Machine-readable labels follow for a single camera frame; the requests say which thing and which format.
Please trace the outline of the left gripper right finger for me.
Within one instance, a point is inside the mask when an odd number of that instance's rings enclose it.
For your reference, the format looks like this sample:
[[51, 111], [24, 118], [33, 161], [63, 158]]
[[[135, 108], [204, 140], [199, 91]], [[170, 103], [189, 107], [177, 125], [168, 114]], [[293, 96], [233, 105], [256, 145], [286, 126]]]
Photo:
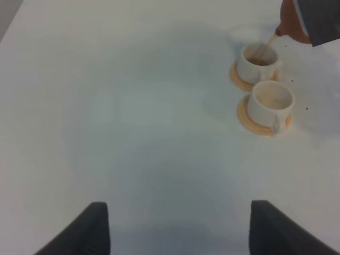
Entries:
[[339, 255], [266, 200], [251, 202], [249, 252], [251, 255]]

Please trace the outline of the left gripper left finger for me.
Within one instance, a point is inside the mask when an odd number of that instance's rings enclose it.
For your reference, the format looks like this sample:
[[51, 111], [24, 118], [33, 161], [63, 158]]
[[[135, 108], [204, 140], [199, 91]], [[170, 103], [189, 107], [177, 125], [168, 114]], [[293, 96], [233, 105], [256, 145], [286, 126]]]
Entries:
[[92, 202], [54, 239], [36, 252], [38, 255], [81, 255], [111, 253], [108, 206]]

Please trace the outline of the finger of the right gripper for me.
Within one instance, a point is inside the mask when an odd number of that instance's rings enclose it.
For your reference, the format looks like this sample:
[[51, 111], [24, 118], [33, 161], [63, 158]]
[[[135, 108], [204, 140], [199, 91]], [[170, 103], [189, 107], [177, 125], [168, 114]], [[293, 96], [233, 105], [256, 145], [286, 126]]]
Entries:
[[313, 47], [339, 39], [339, 0], [299, 0], [294, 4]]

